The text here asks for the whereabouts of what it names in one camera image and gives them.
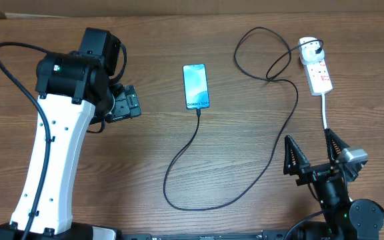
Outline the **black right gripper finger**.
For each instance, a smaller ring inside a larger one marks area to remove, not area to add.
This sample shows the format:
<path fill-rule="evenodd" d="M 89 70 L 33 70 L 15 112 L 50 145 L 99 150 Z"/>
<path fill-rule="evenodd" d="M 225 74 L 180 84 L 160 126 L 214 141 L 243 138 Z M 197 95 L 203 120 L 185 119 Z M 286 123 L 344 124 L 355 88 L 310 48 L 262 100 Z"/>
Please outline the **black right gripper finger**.
<path fill-rule="evenodd" d="M 341 151 L 349 148 L 338 135 L 336 135 L 330 128 L 324 130 L 325 141 L 327 146 L 327 157 L 330 163 L 335 163 Z"/>
<path fill-rule="evenodd" d="M 292 136 L 286 135 L 285 142 L 285 160 L 283 166 L 283 174 L 300 175 L 310 166 L 310 162 L 294 141 Z"/>

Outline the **black Samsung Galaxy smartphone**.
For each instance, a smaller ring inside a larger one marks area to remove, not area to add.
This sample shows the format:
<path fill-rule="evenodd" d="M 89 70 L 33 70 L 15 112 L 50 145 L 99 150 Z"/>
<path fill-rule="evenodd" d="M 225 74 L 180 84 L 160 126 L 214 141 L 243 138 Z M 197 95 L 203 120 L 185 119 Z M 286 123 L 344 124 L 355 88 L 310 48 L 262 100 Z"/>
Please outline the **black Samsung Galaxy smartphone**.
<path fill-rule="evenodd" d="M 207 73 L 204 64 L 184 65 L 183 82 L 187 109 L 210 107 Z"/>

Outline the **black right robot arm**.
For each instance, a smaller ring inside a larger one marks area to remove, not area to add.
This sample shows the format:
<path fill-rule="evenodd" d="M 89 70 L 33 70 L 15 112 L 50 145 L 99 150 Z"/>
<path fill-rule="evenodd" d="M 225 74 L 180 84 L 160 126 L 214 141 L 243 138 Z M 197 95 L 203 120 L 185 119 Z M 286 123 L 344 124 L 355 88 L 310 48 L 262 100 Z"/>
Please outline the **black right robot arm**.
<path fill-rule="evenodd" d="M 369 199 L 352 200 L 348 184 L 358 178 L 368 162 L 360 147 L 350 147 L 331 129 L 324 130 L 328 163 L 311 165 L 293 140 L 285 137 L 283 173 L 296 175 L 306 185 L 321 210 L 294 224 L 285 239 L 378 239 L 384 224 L 384 208 Z"/>

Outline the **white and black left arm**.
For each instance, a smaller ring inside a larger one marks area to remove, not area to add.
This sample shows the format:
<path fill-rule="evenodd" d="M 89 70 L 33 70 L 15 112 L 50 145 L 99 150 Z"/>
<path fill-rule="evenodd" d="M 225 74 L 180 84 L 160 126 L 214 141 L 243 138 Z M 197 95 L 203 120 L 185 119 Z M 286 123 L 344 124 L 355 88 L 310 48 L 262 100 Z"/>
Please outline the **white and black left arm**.
<path fill-rule="evenodd" d="M 80 48 L 45 51 L 37 65 L 35 142 L 19 202 L 0 239 L 120 239 L 120 230 L 73 221 L 72 196 L 89 126 L 141 114 L 134 86 L 120 80 L 124 44 L 109 31 L 87 28 Z"/>

